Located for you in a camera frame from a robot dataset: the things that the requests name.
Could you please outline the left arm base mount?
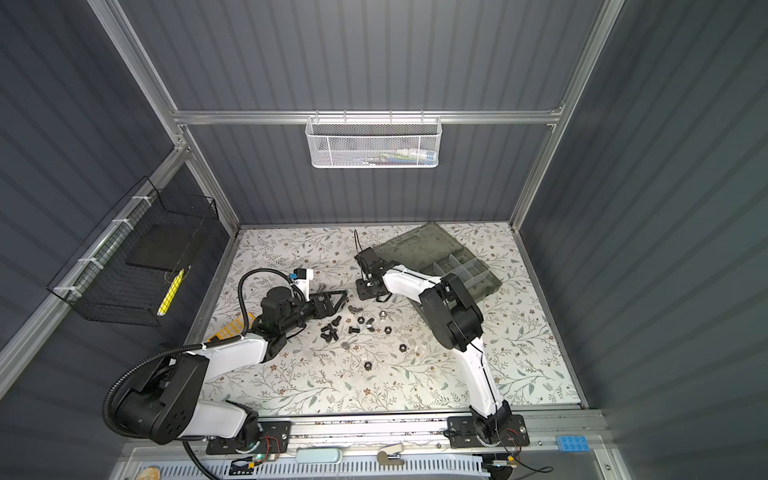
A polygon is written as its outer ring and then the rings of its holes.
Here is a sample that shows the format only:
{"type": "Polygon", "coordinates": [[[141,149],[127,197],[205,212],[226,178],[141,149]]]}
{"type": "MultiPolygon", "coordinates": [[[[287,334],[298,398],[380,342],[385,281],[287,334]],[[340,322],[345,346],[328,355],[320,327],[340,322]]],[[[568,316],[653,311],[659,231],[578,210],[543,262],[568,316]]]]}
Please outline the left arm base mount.
{"type": "Polygon", "coordinates": [[[289,421],[251,422],[233,438],[215,437],[206,446],[208,455],[278,455],[285,453],[290,441],[289,421]]]}

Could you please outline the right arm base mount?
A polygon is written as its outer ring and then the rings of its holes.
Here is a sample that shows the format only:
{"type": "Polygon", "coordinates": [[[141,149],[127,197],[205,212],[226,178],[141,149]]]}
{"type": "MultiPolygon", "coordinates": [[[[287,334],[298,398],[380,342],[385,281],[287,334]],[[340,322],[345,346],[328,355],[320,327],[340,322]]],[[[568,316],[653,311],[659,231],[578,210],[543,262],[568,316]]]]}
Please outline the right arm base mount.
{"type": "Polygon", "coordinates": [[[508,420],[498,423],[481,421],[471,415],[447,418],[447,427],[442,431],[452,448],[508,447],[518,448],[530,445],[528,429],[521,415],[513,414],[508,420]]]}

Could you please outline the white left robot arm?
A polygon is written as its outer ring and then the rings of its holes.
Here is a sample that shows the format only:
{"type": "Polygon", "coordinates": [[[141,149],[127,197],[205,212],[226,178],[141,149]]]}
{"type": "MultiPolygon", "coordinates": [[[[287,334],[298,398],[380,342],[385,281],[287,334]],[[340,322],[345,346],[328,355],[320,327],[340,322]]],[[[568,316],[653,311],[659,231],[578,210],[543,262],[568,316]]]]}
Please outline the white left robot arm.
{"type": "Polygon", "coordinates": [[[270,289],[247,332],[158,353],[129,369],[105,396],[104,423],[118,435],[160,445],[213,437],[241,450],[257,446],[262,437],[257,413],[235,401],[202,399],[204,384],[273,360],[292,330],[335,316],[347,300],[345,290],[301,294],[294,287],[270,289]]]}

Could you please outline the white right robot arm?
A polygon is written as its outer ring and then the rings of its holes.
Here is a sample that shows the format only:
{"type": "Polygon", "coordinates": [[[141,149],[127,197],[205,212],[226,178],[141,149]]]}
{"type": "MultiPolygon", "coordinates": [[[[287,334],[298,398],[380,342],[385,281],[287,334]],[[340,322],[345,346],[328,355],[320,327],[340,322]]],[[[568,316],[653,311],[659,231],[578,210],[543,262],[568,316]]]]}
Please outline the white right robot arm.
{"type": "Polygon", "coordinates": [[[496,387],[487,362],[483,314],[462,280],[452,273],[430,276],[387,262],[371,248],[357,253],[355,260],[361,268],[361,277],[356,280],[360,299],[384,301],[399,295],[420,306],[438,343],[452,351],[459,362],[476,435],[485,444],[497,443],[512,410],[496,387]]]}

